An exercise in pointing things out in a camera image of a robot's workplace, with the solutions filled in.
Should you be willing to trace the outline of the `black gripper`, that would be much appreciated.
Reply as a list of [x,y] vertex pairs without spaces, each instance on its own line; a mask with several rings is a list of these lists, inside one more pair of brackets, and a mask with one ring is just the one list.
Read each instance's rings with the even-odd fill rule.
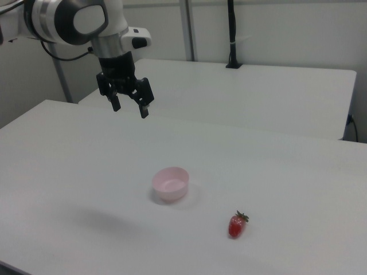
[[99,92],[111,103],[114,112],[121,109],[117,93],[129,95],[139,107],[141,118],[149,115],[154,95],[147,78],[137,80],[131,52],[113,58],[99,58],[101,73],[96,75]]

